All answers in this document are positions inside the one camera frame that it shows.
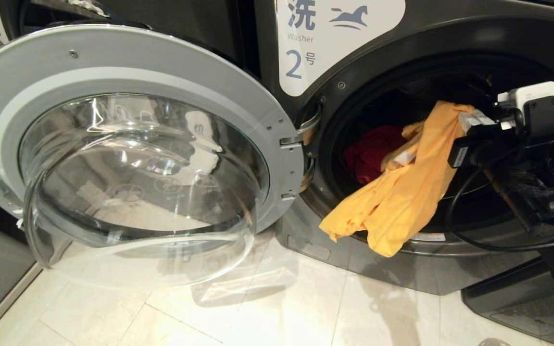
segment washing machine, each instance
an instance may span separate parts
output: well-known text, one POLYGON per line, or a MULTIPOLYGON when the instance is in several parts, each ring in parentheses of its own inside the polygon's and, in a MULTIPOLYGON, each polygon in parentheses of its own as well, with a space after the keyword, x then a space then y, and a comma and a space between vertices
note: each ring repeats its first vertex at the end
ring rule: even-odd
MULTIPOLYGON (((360 187, 340 163, 357 131, 554 81, 553 1, 80 3, 0 1, 0 206, 44 267, 106 287, 197 283, 275 222, 286 247, 435 294, 537 256, 445 234, 466 172, 393 258, 317 225, 360 187)), ((545 240, 484 181, 461 209, 471 238, 545 240)))

